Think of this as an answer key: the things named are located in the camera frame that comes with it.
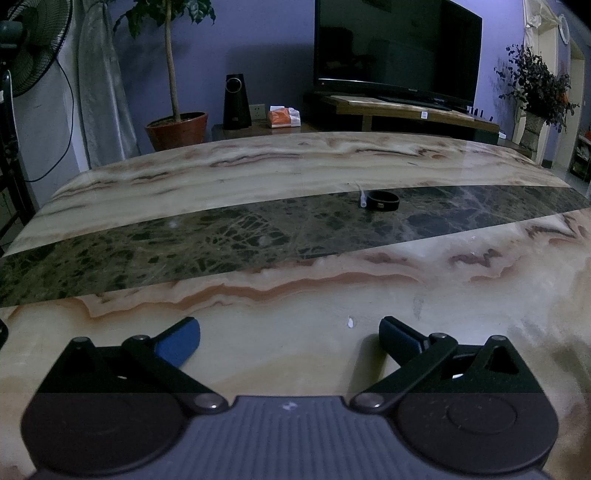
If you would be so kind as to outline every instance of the green marble strip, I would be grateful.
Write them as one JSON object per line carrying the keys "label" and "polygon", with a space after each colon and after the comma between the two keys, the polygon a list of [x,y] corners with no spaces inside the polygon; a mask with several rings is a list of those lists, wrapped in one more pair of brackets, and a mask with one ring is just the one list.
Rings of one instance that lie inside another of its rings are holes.
{"label": "green marble strip", "polygon": [[355,192],[230,206],[126,225],[0,260],[0,306],[260,268],[591,206],[570,188],[393,189],[396,212]]}

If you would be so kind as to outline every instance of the doorway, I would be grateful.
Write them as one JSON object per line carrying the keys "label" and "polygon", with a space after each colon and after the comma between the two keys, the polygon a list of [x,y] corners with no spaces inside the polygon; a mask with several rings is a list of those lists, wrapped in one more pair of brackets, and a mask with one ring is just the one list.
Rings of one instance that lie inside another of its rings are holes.
{"label": "doorway", "polygon": [[558,147],[554,157],[553,168],[567,171],[573,156],[574,146],[579,136],[581,108],[583,106],[583,89],[585,85],[585,55],[579,46],[570,39],[570,84],[569,101],[578,103],[580,107],[574,109],[574,115],[567,113],[566,129],[562,130],[558,138]]}

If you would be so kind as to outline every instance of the fan grille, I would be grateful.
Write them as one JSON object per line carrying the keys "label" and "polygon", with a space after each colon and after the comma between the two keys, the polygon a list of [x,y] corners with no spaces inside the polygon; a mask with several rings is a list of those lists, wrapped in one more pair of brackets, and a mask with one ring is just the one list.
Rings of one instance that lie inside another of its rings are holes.
{"label": "fan grille", "polygon": [[64,43],[72,20],[72,0],[22,0],[7,20],[21,21],[27,39],[9,65],[14,96],[30,90],[47,72]]}

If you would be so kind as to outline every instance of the tv stand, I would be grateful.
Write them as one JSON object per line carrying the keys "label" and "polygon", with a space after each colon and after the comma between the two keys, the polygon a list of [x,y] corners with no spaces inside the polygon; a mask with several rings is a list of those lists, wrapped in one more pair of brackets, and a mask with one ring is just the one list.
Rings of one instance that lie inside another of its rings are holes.
{"label": "tv stand", "polygon": [[492,145],[499,140],[499,125],[454,110],[346,93],[313,92],[305,95],[304,100],[314,106],[317,125],[329,131],[407,132]]}
{"label": "tv stand", "polygon": [[406,99],[406,98],[396,98],[396,97],[386,97],[383,95],[376,95],[374,98],[377,98],[378,100],[382,100],[384,102],[388,102],[388,103],[399,103],[402,105],[416,105],[416,106],[423,106],[426,108],[434,108],[437,110],[443,110],[445,112],[451,112],[452,109],[449,108],[448,106],[445,105],[441,105],[440,103],[435,103],[435,102],[421,102],[420,100],[411,100],[411,99]]}

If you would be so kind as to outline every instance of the orange tissue box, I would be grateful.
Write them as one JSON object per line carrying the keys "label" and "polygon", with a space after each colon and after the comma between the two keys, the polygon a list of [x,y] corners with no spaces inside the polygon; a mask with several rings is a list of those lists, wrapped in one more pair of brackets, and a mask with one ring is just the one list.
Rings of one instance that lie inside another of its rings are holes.
{"label": "orange tissue box", "polygon": [[300,113],[295,108],[284,106],[272,106],[267,114],[271,128],[300,127]]}

